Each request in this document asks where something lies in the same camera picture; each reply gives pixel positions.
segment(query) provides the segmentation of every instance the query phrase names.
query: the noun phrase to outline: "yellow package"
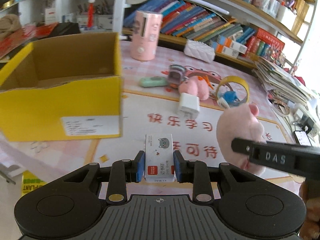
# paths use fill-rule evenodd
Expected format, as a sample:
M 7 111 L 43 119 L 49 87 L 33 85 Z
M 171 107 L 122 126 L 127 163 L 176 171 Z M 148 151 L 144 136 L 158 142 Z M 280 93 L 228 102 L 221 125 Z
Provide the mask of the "yellow package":
M 25 171 L 22 174 L 22 183 L 21 183 L 21 196 L 33 191 L 37 188 L 42 187 L 43 185 L 47 184 L 43 180 L 37 178 L 33 175 L 30 171 Z

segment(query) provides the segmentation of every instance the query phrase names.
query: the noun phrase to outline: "white charger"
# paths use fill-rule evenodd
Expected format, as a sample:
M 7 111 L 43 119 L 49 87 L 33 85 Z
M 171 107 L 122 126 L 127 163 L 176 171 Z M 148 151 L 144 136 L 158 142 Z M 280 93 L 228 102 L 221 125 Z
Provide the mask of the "white charger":
M 180 94 L 178 114 L 187 117 L 190 120 L 195 120 L 200 113 L 200 99 L 187 93 Z

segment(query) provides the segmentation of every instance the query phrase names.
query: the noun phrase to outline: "yellow cardboard box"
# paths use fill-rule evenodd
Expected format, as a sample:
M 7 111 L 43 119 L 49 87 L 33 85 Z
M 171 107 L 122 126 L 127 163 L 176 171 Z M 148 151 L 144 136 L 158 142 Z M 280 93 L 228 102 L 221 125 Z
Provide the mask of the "yellow cardboard box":
M 117 33 L 28 44 L 0 70 L 0 129 L 9 141 L 120 136 Z

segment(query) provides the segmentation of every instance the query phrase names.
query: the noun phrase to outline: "staple box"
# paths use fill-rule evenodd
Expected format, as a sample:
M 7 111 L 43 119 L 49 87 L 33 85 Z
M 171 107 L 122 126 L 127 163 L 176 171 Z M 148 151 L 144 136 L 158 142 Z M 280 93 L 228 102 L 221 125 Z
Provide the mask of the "staple box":
M 0 130 L 9 141 L 120 136 L 117 33 L 29 43 L 0 70 Z
M 172 134 L 156 133 L 146 135 L 146 182 L 173 182 Z

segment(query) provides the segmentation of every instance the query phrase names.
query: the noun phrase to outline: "tape roll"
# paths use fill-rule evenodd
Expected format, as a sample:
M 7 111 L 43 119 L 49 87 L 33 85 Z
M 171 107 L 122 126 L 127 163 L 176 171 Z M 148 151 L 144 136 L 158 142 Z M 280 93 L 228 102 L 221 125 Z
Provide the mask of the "tape roll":
M 239 106 L 240 104 L 243 104 L 243 103 L 248 103 L 249 102 L 249 97 L 250 97 L 250 94 L 249 94 L 249 85 L 247 84 L 247 82 L 242 79 L 241 77 L 238 77 L 238 76 L 227 76 L 225 78 L 223 78 L 221 81 L 220 81 L 220 84 L 218 85 L 217 87 L 217 90 L 216 90 L 216 95 L 217 95 L 217 101 L 219 101 L 219 89 L 221 86 L 224 86 L 225 84 L 227 83 L 237 83 L 241 86 L 244 87 L 245 91 L 247 92 L 247 95 L 244 99 L 242 99 L 241 101 L 239 102 L 236 102 L 234 105 L 232 106 Z

